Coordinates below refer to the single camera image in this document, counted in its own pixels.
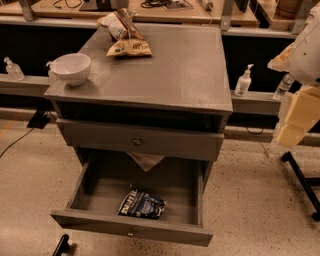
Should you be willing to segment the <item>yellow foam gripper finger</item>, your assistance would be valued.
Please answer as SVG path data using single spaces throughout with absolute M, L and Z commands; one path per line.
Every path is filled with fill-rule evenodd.
M 276 144 L 287 148 L 299 144 L 320 120 L 320 88 L 302 86 L 289 99 L 289 109 L 275 137 Z
M 288 45 L 280 54 L 271 59 L 267 67 L 278 72 L 288 72 L 290 69 L 293 44 Z

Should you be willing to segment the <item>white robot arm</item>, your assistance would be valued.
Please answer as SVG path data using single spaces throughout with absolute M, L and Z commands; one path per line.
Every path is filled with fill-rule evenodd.
M 287 72 L 301 84 L 297 92 L 287 93 L 281 100 L 273 138 L 275 144 L 292 148 L 320 120 L 320 15 L 315 15 L 267 67 Z

